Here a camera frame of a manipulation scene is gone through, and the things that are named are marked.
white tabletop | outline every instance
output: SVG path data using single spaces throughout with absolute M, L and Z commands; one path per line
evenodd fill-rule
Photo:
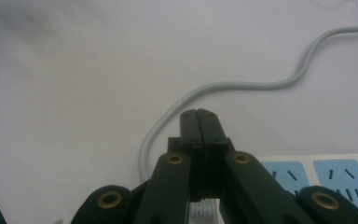
M 291 76 L 358 0 L 0 0 L 0 208 L 7 223 L 70 223 L 95 189 L 141 181 L 139 147 L 181 96 L 215 81 Z M 216 113 L 256 156 L 358 153 L 358 34 L 317 50 L 280 91 L 222 91 Z M 174 119 L 150 166 L 179 135 Z

